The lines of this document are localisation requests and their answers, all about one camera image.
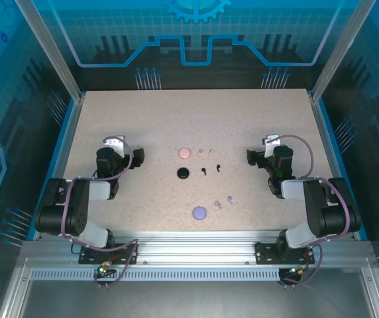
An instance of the black disc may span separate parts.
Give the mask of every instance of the black disc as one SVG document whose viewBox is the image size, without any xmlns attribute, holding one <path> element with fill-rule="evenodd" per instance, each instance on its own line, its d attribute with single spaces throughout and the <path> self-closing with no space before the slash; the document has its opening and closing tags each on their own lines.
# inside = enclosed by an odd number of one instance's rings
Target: black disc
<svg viewBox="0 0 379 318">
<path fill-rule="evenodd" d="M 190 171 L 187 168 L 180 168 L 178 170 L 179 179 L 186 179 L 190 175 Z"/>
</svg>

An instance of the small pink object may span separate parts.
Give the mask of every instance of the small pink object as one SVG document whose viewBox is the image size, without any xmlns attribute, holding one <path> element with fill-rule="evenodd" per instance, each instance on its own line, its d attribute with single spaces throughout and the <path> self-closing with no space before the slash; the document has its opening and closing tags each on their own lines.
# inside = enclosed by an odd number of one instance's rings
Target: small pink object
<svg viewBox="0 0 379 318">
<path fill-rule="evenodd" d="M 179 149 L 179 157 L 181 159 L 188 159 L 191 156 L 191 150 L 188 148 Z"/>
</svg>

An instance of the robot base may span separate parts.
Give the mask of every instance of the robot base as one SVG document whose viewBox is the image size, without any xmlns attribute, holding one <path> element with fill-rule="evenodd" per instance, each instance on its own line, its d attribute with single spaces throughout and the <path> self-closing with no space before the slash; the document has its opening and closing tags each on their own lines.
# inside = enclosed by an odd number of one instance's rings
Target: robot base
<svg viewBox="0 0 379 318">
<path fill-rule="evenodd" d="M 308 248 L 290 248 L 286 242 L 286 231 L 282 231 L 275 244 L 256 243 L 256 264 L 258 265 L 304 265 L 315 263 L 312 250 Z"/>
<path fill-rule="evenodd" d="M 124 243 L 116 243 L 115 246 L 123 245 Z M 116 250 L 115 252 L 100 252 L 97 250 L 92 250 L 90 248 L 82 247 L 81 252 L 79 255 L 79 264 L 84 265 L 100 265 L 101 263 L 105 262 L 106 260 L 109 260 L 113 258 L 111 261 L 112 265 L 125 265 L 126 261 L 128 260 L 129 254 L 132 252 L 132 249 L 134 248 L 134 244 L 129 245 L 126 248 L 122 248 L 121 250 Z M 138 256 L 138 246 L 135 250 L 136 254 L 131 258 L 130 265 L 136 264 L 136 259 Z"/>
</svg>

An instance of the purple disc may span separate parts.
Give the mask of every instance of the purple disc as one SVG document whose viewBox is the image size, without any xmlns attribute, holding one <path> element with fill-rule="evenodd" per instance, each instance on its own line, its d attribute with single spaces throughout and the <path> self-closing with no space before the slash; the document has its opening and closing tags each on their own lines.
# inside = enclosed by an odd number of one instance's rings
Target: purple disc
<svg viewBox="0 0 379 318">
<path fill-rule="evenodd" d="M 204 219 L 206 217 L 206 215 L 207 215 L 207 211 L 203 207 L 196 207 L 192 211 L 192 216 L 194 217 L 194 219 L 197 219 L 197 220 Z"/>
</svg>

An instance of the gear logo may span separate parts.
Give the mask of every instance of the gear logo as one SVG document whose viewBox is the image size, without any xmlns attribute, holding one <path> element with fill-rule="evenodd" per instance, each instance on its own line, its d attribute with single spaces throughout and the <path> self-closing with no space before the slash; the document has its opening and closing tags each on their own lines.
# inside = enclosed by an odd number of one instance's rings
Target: gear logo
<svg viewBox="0 0 379 318">
<path fill-rule="evenodd" d="M 8 32 L 14 25 L 16 16 L 14 0 L 0 0 L 0 30 Z"/>
<path fill-rule="evenodd" d="M 230 5 L 230 0 L 165 0 L 169 13 L 174 13 L 177 19 L 184 18 L 185 22 L 200 20 L 207 22 L 216 19 L 217 13 L 225 12 L 225 5 Z"/>
</svg>

